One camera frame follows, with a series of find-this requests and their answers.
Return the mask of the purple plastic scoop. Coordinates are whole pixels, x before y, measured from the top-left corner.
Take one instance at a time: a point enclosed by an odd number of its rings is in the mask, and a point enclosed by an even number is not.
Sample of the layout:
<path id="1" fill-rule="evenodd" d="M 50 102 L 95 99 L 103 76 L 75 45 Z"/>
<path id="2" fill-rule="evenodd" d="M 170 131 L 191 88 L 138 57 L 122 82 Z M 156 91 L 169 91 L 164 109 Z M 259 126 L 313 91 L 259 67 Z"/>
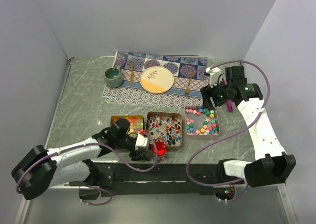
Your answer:
<path id="1" fill-rule="evenodd" d="M 225 84 L 227 84 L 226 79 L 223 78 L 222 81 L 223 81 Z M 233 104 L 232 104 L 232 101 L 231 101 L 231 100 L 226 101 L 226 107 L 227 107 L 227 110 L 228 110 L 230 113 L 233 113 L 234 108 L 233 108 Z"/>

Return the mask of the gold tin of gummy stars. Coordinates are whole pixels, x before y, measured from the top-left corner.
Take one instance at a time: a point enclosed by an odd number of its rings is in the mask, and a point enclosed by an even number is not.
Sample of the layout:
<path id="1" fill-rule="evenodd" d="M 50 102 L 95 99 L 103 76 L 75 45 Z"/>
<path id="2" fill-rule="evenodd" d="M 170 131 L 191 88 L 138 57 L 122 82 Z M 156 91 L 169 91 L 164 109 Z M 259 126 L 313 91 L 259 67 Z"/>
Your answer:
<path id="1" fill-rule="evenodd" d="M 144 117 L 141 115 L 133 116 L 112 116 L 110 120 L 110 126 L 119 119 L 126 119 L 130 123 L 130 133 L 140 133 L 144 127 Z"/>

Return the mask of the tin of pastel star candies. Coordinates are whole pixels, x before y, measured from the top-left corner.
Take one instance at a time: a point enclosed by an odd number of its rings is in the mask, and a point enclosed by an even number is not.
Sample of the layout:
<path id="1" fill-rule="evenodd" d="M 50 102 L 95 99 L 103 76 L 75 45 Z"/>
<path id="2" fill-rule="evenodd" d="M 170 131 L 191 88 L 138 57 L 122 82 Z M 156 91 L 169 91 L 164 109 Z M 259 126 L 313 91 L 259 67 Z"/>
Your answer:
<path id="1" fill-rule="evenodd" d="M 208 110 L 202 106 L 185 107 L 186 135 L 200 138 L 203 135 L 215 137 L 220 134 L 217 110 Z"/>

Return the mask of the red jar lid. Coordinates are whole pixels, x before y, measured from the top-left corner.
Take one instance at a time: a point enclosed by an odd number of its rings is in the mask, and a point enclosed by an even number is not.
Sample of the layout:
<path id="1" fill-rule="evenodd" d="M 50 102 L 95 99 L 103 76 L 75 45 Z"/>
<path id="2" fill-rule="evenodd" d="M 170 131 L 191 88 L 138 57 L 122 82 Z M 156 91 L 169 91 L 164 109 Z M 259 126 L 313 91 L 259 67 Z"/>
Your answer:
<path id="1" fill-rule="evenodd" d="M 157 154 L 158 157 L 164 156 L 166 153 L 166 146 L 164 142 L 156 141 L 155 144 L 156 144 L 155 146 L 152 145 L 151 147 L 153 155 L 155 156 Z"/>

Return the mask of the clear glass jar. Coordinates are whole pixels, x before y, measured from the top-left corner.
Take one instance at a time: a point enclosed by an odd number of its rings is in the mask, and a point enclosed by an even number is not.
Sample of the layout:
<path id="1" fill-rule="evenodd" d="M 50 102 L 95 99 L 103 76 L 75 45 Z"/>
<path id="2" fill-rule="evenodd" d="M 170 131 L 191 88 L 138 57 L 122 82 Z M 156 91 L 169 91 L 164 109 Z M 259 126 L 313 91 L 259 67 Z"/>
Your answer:
<path id="1" fill-rule="evenodd" d="M 154 154 L 153 153 L 153 160 L 156 162 L 164 161 L 165 160 L 165 153 L 164 154 L 162 154 L 162 153 Z"/>

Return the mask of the tin of lollipops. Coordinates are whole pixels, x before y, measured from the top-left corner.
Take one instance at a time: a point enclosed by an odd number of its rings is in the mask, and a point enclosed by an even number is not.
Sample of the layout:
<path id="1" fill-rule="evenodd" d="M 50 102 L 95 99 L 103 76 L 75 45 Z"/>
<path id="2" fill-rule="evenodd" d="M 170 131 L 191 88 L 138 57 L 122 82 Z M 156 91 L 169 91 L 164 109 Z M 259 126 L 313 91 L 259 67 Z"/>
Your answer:
<path id="1" fill-rule="evenodd" d="M 182 116 L 179 113 L 155 112 L 147 114 L 145 130 L 167 150 L 177 151 L 182 146 Z"/>

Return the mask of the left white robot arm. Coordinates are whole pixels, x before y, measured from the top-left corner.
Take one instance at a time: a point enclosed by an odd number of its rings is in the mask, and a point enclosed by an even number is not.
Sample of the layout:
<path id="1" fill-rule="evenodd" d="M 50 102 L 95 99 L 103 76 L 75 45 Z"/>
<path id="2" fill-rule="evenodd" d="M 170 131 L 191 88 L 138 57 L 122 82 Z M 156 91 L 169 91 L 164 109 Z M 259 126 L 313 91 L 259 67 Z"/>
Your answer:
<path id="1" fill-rule="evenodd" d="M 155 145 L 154 139 L 147 132 L 131 136 L 129 131 L 129 121 L 119 119 L 112 126 L 75 144 L 52 149 L 42 145 L 33 147 L 11 172 L 16 182 L 16 192 L 32 200 L 48 188 L 63 183 L 102 184 L 104 177 L 94 164 L 94 158 L 112 152 L 121 159 L 116 148 L 140 154 L 150 144 Z"/>

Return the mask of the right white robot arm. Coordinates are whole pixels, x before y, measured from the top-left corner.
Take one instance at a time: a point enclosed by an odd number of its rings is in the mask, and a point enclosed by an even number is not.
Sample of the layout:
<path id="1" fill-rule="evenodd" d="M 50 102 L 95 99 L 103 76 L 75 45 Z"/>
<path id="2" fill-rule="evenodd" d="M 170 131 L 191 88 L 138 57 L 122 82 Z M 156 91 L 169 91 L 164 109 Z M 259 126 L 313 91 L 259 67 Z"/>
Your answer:
<path id="1" fill-rule="evenodd" d="M 286 153 L 277 139 L 259 86 L 247 82 L 242 65 L 227 67 L 224 81 L 220 81 L 223 73 L 219 68 L 208 67 L 205 74 L 209 75 L 209 84 L 200 90 L 203 106 L 213 110 L 227 101 L 233 102 L 244 118 L 255 152 L 254 162 L 220 161 L 217 180 L 226 184 L 236 177 L 245 180 L 250 187 L 284 183 L 294 169 L 296 159 Z"/>

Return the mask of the gold fork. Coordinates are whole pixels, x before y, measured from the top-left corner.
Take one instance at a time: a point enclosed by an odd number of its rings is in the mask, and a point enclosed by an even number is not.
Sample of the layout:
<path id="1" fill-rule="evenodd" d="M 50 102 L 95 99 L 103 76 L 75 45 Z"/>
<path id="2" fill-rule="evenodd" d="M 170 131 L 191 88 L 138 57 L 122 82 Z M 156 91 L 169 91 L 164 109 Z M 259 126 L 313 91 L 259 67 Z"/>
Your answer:
<path id="1" fill-rule="evenodd" d="M 188 81 L 187 87 L 185 89 L 185 95 L 189 95 L 190 94 L 190 84 L 191 84 L 193 76 L 194 76 L 194 73 L 192 72 L 190 74 L 190 76 L 189 76 L 189 81 Z"/>

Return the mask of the patterned placemat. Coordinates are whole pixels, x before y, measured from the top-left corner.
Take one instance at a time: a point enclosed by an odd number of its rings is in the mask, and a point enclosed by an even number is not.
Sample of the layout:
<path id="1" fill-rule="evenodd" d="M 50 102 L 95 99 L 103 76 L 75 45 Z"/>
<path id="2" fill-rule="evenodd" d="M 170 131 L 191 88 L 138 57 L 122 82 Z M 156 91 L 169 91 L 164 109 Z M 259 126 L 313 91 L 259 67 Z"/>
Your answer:
<path id="1" fill-rule="evenodd" d="M 207 63 L 206 58 L 117 52 L 113 67 L 121 70 L 123 81 L 117 88 L 105 86 L 102 97 L 128 105 L 200 105 Z"/>

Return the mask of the cream and orange plate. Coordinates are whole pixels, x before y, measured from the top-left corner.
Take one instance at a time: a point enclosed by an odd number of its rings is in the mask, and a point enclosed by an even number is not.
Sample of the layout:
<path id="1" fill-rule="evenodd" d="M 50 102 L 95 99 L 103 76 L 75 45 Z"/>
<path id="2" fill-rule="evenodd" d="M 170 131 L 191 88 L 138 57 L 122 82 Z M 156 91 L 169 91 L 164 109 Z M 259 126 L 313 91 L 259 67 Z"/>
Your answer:
<path id="1" fill-rule="evenodd" d="M 146 69 L 140 76 L 142 88 L 150 93 L 165 93 L 174 84 L 173 74 L 166 68 L 154 66 Z"/>

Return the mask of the green ceramic mug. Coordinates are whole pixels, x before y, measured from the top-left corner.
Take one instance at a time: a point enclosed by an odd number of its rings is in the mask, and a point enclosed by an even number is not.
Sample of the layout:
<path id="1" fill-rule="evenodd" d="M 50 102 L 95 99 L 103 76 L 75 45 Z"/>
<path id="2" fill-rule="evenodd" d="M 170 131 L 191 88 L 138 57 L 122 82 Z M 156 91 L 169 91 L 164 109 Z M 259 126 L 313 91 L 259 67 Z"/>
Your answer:
<path id="1" fill-rule="evenodd" d="M 105 83 L 110 88 L 117 88 L 123 82 L 121 67 L 111 67 L 104 73 Z"/>

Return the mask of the gold knife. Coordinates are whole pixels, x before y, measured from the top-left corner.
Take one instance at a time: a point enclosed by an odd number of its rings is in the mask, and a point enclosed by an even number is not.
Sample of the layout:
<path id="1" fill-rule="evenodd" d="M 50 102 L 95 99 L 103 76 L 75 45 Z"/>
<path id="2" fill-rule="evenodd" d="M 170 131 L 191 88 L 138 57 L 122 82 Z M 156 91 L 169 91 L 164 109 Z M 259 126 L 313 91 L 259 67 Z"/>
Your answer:
<path id="1" fill-rule="evenodd" d="M 134 59 L 130 60 L 130 86 L 133 85 L 134 81 Z"/>

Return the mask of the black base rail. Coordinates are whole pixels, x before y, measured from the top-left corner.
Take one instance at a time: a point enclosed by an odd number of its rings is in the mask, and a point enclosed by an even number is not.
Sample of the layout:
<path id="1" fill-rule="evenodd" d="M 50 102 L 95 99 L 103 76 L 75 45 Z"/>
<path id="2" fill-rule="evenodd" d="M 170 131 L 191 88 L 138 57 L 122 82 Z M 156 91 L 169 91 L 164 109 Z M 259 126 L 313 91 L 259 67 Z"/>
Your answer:
<path id="1" fill-rule="evenodd" d="M 186 174 L 186 164 L 158 163 L 149 172 L 141 173 L 120 163 L 94 163 L 92 177 L 84 183 L 100 186 L 116 195 L 134 194 L 187 194 L 213 195 L 213 187 L 192 182 Z M 235 177 L 224 175 L 223 168 L 215 164 L 191 164 L 191 176 L 198 182 L 217 184 L 232 182 Z"/>

